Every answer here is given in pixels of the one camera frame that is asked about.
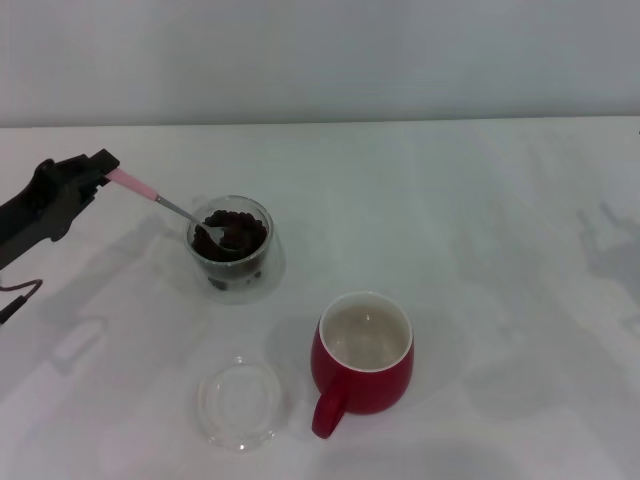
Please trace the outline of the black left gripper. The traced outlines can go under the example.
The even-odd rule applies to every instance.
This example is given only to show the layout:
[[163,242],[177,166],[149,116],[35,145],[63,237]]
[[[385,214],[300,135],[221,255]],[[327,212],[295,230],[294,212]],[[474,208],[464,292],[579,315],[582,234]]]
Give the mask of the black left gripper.
[[120,161],[106,149],[91,156],[42,162],[28,185],[1,206],[1,269],[37,243],[59,240],[79,206],[92,203],[98,190],[108,184],[104,175],[119,167]]

